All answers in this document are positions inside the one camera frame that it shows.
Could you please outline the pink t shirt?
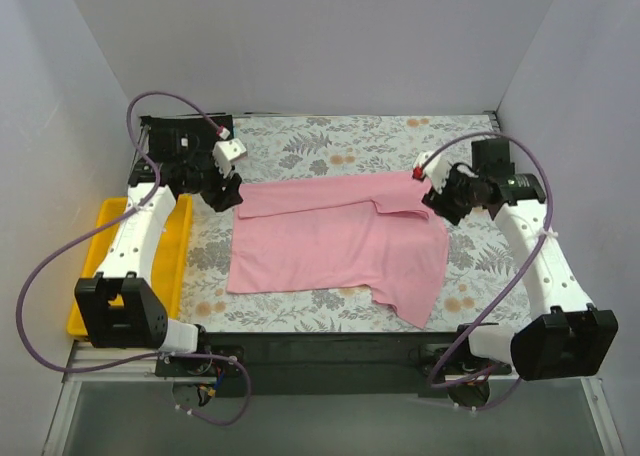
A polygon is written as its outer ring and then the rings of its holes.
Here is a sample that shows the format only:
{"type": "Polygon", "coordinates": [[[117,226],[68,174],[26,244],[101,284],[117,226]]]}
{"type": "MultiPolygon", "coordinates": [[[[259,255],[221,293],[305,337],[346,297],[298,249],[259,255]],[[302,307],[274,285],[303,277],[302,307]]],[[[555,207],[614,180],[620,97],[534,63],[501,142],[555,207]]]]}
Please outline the pink t shirt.
{"type": "Polygon", "coordinates": [[[241,187],[227,290],[283,293],[367,286],[422,328],[441,292],[449,236],[407,172],[241,187]]]}

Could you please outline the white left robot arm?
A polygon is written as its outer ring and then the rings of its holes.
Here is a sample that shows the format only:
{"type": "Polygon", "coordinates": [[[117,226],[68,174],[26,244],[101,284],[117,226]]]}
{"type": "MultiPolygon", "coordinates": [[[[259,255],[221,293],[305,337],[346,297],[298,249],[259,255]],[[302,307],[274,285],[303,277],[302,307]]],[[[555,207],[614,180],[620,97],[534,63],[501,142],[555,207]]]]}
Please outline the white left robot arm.
{"type": "Polygon", "coordinates": [[[241,203],[242,179],[235,164],[246,155],[238,140],[215,143],[195,162],[178,157],[155,162],[142,155],[129,177],[125,211],[116,220],[118,229],[105,258],[74,290],[93,346],[178,353],[178,363],[193,376],[211,368],[213,353],[198,342],[199,328],[170,318],[155,294],[152,267],[180,195],[198,194],[217,212],[241,203]]]}

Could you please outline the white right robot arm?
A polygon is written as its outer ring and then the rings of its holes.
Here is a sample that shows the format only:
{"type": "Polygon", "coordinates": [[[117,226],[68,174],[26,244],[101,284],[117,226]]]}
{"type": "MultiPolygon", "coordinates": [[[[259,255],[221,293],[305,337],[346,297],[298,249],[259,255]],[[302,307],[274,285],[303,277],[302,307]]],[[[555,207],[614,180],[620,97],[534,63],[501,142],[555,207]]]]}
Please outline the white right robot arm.
{"type": "Polygon", "coordinates": [[[554,202],[542,168],[519,173],[510,159],[515,139],[495,132],[468,135],[472,162],[450,163],[442,150],[423,152],[412,177],[428,181],[423,204],[453,225],[481,207],[489,212],[519,269],[498,296],[435,363],[435,378],[449,362],[475,373],[488,361],[511,366],[525,381],[588,377],[598,373],[617,334],[614,313],[596,307],[582,289],[552,229],[554,202]],[[529,301],[528,325],[520,330],[486,323],[486,317],[517,285],[529,301]]]}

